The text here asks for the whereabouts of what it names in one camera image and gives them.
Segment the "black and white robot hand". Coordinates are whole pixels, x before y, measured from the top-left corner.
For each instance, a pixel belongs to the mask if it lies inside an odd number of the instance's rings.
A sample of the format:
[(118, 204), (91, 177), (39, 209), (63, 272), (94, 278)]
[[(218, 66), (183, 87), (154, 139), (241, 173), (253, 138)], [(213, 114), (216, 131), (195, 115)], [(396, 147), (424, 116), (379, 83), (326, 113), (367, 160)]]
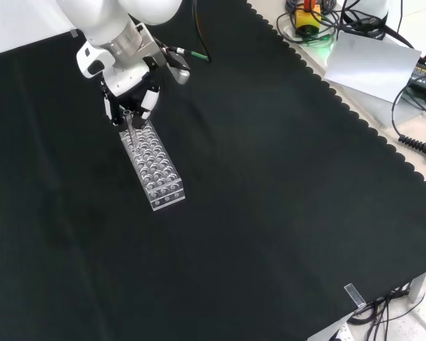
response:
[(99, 77), (106, 117), (120, 131), (130, 125), (142, 129), (148, 123), (160, 92), (156, 82), (159, 65), (152, 56), (137, 60), (131, 67), (114, 67), (115, 58), (105, 49), (86, 42), (76, 55), (86, 78)]

